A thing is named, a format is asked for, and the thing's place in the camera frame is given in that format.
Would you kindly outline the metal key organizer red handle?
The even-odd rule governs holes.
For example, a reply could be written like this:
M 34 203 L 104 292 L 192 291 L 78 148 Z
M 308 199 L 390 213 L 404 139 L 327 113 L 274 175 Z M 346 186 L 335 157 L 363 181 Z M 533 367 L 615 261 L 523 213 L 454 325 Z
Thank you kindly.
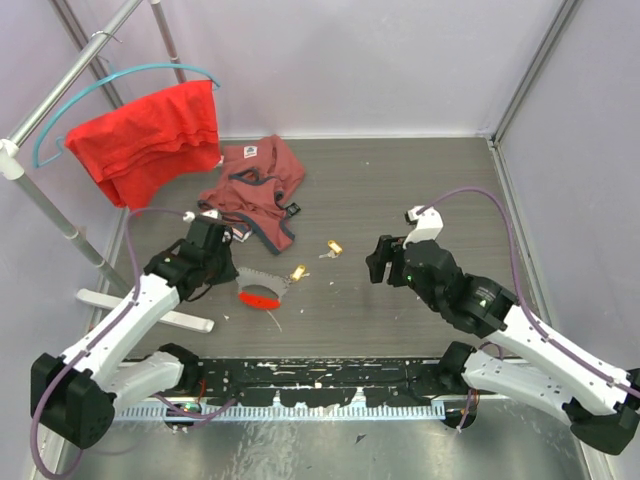
M 258 310 L 278 309 L 292 283 L 289 278 L 251 268 L 239 267 L 237 271 L 239 300 Z

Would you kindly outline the yellow tag key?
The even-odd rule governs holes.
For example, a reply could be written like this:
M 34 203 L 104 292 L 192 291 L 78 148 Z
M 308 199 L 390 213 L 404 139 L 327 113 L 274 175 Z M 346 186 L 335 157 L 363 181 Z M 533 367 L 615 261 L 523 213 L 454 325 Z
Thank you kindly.
M 305 265 L 298 265 L 294 271 L 289 275 L 291 282 L 298 282 L 308 274 L 307 267 Z
M 323 258 L 334 259 L 339 257 L 343 253 L 342 246 L 335 240 L 329 240 L 327 242 L 327 246 L 328 246 L 328 251 L 324 254 L 321 254 L 319 256 L 320 259 L 323 259 Z

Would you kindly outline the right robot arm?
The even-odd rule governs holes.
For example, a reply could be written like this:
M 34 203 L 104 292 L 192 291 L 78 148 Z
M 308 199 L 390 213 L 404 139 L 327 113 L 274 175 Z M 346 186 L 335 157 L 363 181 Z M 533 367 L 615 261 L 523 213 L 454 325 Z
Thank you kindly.
M 567 425 L 582 443 L 619 455 L 639 427 L 639 372 L 586 352 L 531 313 L 515 294 L 466 274 L 434 240 L 409 243 L 383 235 L 366 265 L 372 283 L 407 286 L 455 329 L 523 359 L 511 364 L 453 342 L 437 364 L 452 394 L 470 390 L 507 396 Z

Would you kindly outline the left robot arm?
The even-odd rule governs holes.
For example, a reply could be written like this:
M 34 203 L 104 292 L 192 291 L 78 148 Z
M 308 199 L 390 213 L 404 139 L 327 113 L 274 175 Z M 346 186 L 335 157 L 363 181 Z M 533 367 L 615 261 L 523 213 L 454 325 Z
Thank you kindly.
M 185 238 L 155 255 L 130 293 L 81 340 L 54 357 L 44 353 L 31 366 L 30 413 L 80 449 L 94 446 L 114 417 L 152 396 L 172 390 L 188 396 L 202 378 L 200 359 L 174 343 L 132 367 L 121 362 L 162 317 L 202 286 L 231 282 L 229 226 L 199 216 Z

